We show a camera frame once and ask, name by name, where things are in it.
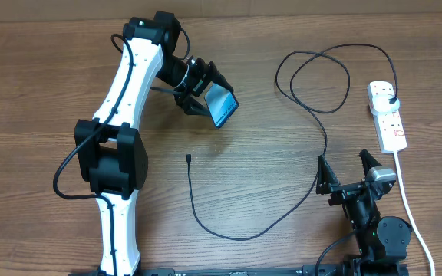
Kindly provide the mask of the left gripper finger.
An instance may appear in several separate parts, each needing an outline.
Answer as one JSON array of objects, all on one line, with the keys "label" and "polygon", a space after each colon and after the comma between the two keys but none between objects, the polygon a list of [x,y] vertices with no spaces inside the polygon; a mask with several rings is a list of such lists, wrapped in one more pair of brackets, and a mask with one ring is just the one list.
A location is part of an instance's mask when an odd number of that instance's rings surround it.
[{"label": "left gripper finger", "polygon": [[180,107],[186,115],[210,116],[209,110],[191,96],[186,97]]},{"label": "left gripper finger", "polygon": [[227,89],[229,92],[233,92],[233,87],[228,83],[226,78],[219,72],[216,65],[211,61],[208,63],[208,69],[205,76],[205,80],[218,84],[219,86]]}]

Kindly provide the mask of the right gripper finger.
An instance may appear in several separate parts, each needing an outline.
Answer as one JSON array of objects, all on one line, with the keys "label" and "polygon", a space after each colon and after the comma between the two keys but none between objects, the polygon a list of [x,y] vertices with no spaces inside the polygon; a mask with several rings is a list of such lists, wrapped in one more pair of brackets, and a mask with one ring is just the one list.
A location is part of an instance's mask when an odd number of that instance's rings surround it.
[{"label": "right gripper finger", "polygon": [[324,155],[318,157],[318,173],[316,193],[330,194],[339,186],[337,176],[333,172]]},{"label": "right gripper finger", "polygon": [[363,149],[359,153],[359,156],[361,158],[361,163],[363,166],[365,176],[369,173],[369,171],[372,168],[381,166],[381,164],[366,149]]}]

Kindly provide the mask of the Samsung Galaxy smartphone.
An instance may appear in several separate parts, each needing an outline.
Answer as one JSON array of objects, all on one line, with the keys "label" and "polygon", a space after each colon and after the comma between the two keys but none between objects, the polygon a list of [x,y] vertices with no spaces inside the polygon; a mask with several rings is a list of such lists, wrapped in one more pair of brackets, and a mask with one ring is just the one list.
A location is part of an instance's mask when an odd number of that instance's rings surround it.
[{"label": "Samsung Galaxy smartphone", "polygon": [[216,128],[221,128],[239,107],[234,93],[218,84],[210,87],[204,100]]}]

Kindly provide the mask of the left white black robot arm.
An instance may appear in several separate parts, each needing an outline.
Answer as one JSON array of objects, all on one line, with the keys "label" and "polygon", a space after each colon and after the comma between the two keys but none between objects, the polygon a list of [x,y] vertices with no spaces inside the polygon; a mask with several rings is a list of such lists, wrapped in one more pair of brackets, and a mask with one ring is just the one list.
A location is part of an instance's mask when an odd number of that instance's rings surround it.
[{"label": "left white black robot arm", "polygon": [[124,25],[124,49],[106,99],[91,120],[79,120],[74,129],[81,175],[101,215],[103,255],[96,275],[137,275],[140,270],[135,211],[148,156],[139,128],[154,79],[173,88],[185,114],[209,117],[217,128],[239,106],[214,63],[174,55],[181,30],[169,12],[157,11],[151,20],[132,17]]}]

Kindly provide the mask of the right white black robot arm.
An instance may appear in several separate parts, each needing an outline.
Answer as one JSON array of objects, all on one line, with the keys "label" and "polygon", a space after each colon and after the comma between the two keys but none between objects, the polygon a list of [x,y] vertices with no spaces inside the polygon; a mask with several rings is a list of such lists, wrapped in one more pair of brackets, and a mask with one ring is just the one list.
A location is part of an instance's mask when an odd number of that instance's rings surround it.
[{"label": "right white black robot arm", "polygon": [[[381,165],[366,149],[361,158],[364,177],[342,185],[323,155],[318,157],[316,193],[329,195],[330,206],[340,205],[352,231],[333,242],[318,257],[314,275],[407,275],[401,262],[407,257],[412,227],[396,216],[382,217],[377,201],[387,195],[397,180],[396,172]],[[323,258],[335,246],[354,237],[359,253],[346,255],[339,264],[323,265]]]}]

